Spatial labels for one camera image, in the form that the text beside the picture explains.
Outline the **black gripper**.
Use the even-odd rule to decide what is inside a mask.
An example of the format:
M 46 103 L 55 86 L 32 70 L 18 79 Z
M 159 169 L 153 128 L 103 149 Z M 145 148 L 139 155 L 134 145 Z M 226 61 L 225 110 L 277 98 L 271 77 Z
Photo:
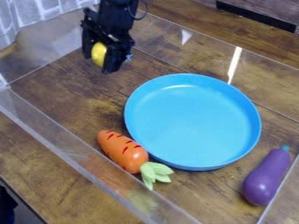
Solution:
M 88 7 L 83 9 L 83 56 L 91 58 L 91 50 L 98 42 L 107 44 L 103 74 L 117 72 L 123 63 L 131 60 L 135 41 L 130 30 L 137 21 L 138 4 L 139 0 L 101 0 L 98 11 Z

